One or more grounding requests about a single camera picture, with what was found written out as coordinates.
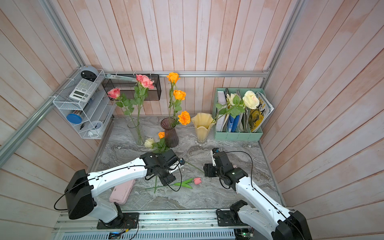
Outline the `cream white rose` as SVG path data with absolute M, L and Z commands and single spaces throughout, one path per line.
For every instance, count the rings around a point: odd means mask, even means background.
M 260 104 L 256 94 L 252 91 L 247 91 L 242 98 L 240 98 L 237 94 L 231 94 L 229 96 L 229 101 L 231 106 L 230 115 L 232 117 L 245 113 L 246 108 L 254 110 Z

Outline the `orange marigold flower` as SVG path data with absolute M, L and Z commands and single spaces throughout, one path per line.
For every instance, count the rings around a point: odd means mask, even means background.
M 175 127 L 177 125 L 183 125 L 186 126 L 191 122 L 191 116 L 187 111 L 183 111 L 180 115 L 178 115 L 178 118 L 174 120 L 172 123 L 172 127 Z

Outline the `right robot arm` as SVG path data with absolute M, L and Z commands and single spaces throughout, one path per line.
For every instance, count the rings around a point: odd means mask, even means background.
M 255 229 L 268 240 L 311 240 L 312 235 L 305 216 L 278 204 L 252 180 L 243 169 L 235 168 L 227 153 L 213 148 L 212 163 L 204 165 L 205 176 L 218 177 L 225 189 L 233 189 L 245 197 L 245 201 L 231 205 L 234 224 L 243 223 Z

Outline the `pink rose flower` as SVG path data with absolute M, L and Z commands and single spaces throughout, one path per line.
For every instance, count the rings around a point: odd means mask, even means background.
M 121 93 L 119 88 L 114 88 L 108 92 L 108 97 L 114 100 L 116 105 L 124 110 L 124 115 L 129 116 L 131 120 L 135 120 L 133 118 L 133 112 L 135 110 L 135 106 L 137 106 L 135 93 L 133 99 L 128 99 L 125 94 Z

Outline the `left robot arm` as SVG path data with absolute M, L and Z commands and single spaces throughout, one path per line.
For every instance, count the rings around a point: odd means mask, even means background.
M 70 220 L 93 217 L 108 228 L 117 228 L 125 220 L 118 203 L 99 198 L 106 190 L 131 180 L 157 176 L 164 186 L 176 180 L 174 171 L 181 170 L 185 160 L 177 157 L 173 150 L 162 154 L 145 153 L 126 164 L 99 172 L 75 172 L 65 189 Z

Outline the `small orange rose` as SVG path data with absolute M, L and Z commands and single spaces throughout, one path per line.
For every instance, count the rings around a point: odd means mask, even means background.
M 164 132 L 160 132 L 160 133 L 158 133 L 158 136 L 159 136 L 160 140 L 158 142 L 154 142 L 153 143 L 153 149 L 154 149 L 155 153 L 160 153 L 161 154 L 163 152 L 166 152 L 170 148 L 167 147 L 167 145 L 166 145 L 165 133 Z

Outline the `pink rose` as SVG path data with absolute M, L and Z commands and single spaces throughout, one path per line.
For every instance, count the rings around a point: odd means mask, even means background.
M 149 78 L 145 75 L 136 75 L 137 81 L 144 87 L 147 88 Z
M 142 145 L 144 143 L 144 138 L 140 126 L 140 114 L 144 100 L 149 95 L 149 90 L 154 89 L 154 82 L 146 75 L 136 75 L 136 79 L 138 82 L 135 87 L 135 100 L 138 108 L 136 131 L 138 134 L 138 145 Z

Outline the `large orange rose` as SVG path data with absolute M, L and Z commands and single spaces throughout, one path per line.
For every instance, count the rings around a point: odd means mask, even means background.
M 186 98 L 186 93 L 181 90 L 174 90 L 173 91 L 173 98 L 171 107 L 173 110 L 173 117 L 176 117 L 177 113 L 182 110 L 181 104 L 182 101 L 184 101 Z

